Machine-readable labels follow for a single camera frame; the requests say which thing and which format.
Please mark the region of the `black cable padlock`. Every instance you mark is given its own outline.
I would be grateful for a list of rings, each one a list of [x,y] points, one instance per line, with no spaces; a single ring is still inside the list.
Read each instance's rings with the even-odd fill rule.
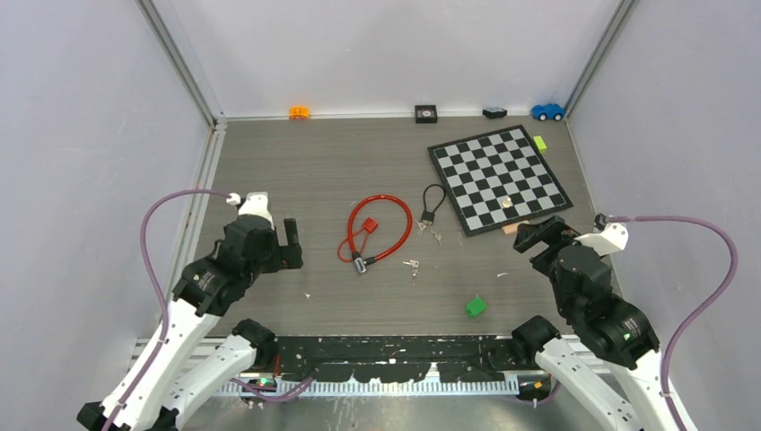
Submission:
[[[436,205],[433,206],[432,208],[429,208],[427,195],[433,189],[438,189],[442,195],[439,201],[436,203]],[[423,225],[432,225],[435,220],[436,212],[442,206],[446,198],[447,198],[446,188],[444,188],[441,184],[430,184],[426,186],[422,193],[423,211],[421,213],[420,223]]]

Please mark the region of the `small silver keys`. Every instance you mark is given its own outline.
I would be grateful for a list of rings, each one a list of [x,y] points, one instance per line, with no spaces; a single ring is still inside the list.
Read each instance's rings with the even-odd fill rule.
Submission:
[[[422,235],[429,227],[430,224],[426,221],[423,222],[417,222],[417,234]]]

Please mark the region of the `red hose lock keys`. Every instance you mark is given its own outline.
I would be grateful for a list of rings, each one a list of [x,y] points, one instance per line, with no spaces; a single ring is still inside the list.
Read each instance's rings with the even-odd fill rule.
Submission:
[[[405,260],[403,261],[404,265],[407,265],[411,269],[411,283],[414,285],[416,283],[418,274],[419,274],[419,266],[420,262],[415,259]]]

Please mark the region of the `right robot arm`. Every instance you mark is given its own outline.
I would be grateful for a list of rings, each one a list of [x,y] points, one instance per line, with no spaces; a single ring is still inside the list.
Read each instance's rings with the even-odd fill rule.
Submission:
[[[606,430],[694,430],[680,397],[666,389],[670,380],[660,369],[664,355],[653,326],[613,291],[604,258],[622,251],[629,233],[620,223],[598,228],[580,234],[553,216],[520,224],[513,248],[523,253],[540,242],[547,246],[530,259],[532,267],[548,278],[559,315],[624,392],[611,388],[541,316],[513,331],[513,359],[549,372]]]

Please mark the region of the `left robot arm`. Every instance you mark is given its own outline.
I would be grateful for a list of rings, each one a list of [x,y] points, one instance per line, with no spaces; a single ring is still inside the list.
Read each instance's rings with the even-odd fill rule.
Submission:
[[[83,405],[77,422],[87,430],[181,430],[224,384],[247,369],[275,361],[275,334],[252,319],[192,369],[188,360],[206,335],[262,274],[303,265],[297,222],[284,220],[280,244],[272,222],[240,215],[224,228],[214,250],[187,265],[167,306],[168,320],[150,338],[127,376],[102,401]]]

